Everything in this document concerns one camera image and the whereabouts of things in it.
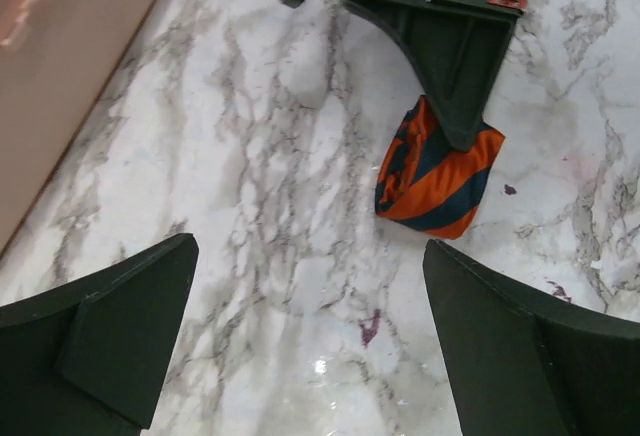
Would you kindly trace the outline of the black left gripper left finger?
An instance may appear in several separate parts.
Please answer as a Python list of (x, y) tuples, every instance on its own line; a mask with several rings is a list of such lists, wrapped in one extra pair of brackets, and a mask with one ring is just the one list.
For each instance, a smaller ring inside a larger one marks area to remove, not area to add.
[(199, 254), (176, 234), (1, 308), (4, 435), (138, 435), (151, 426)]

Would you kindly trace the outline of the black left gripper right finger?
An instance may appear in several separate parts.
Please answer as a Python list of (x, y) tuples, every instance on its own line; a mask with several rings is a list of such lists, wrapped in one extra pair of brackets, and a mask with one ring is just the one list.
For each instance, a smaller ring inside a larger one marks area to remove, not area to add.
[(423, 273), (465, 435), (636, 435), (639, 325), (491, 270), (443, 241)]

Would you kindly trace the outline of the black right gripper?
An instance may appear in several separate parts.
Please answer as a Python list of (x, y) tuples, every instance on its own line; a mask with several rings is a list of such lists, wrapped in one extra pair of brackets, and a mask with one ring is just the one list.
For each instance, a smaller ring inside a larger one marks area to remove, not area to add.
[(468, 151), (528, 0), (344, 0), (413, 68), (448, 143)]

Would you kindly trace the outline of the orange navy striped tie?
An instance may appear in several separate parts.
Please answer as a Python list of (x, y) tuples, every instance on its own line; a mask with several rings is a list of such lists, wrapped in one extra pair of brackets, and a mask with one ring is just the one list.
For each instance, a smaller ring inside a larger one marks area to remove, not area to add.
[(454, 149), (422, 95), (404, 116), (381, 164), (378, 217), (455, 240), (471, 225), (505, 136), (482, 122), (469, 151)]

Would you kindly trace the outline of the pink plastic storage box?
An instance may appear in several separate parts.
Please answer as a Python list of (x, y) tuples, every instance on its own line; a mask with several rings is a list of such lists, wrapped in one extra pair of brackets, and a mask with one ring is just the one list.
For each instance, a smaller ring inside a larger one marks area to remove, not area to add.
[(1, 0), (7, 245), (156, 0)]

